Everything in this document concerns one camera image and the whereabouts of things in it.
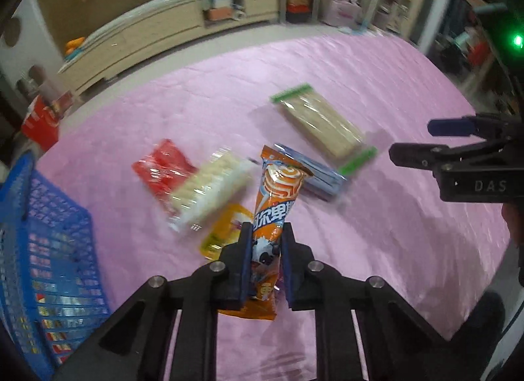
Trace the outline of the person's hand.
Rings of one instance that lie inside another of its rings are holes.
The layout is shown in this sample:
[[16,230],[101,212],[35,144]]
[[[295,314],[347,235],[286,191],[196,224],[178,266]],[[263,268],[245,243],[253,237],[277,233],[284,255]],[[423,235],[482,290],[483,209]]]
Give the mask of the person's hand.
[[522,206],[503,204],[502,217],[506,222],[511,239],[516,245],[524,244],[524,211]]

